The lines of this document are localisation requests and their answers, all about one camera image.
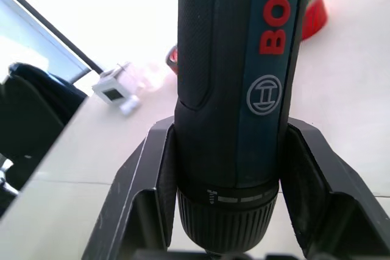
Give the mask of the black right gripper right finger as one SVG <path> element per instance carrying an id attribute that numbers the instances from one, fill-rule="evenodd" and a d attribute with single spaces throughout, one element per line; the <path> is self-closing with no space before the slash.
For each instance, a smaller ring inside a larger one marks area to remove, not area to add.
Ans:
<path id="1" fill-rule="evenodd" d="M 316 127 L 289 119 L 280 175 L 307 259 L 389 259 L 389 216 Z"/>

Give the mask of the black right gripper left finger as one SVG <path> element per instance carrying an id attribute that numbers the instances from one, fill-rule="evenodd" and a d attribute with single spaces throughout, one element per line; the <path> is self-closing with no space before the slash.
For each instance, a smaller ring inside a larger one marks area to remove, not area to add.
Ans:
<path id="1" fill-rule="evenodd" d="M 117 171 L 82 259 L 132 259 L 137 250 L 170 246 L 177 190 L 173 121 L 156 122 Z"/>

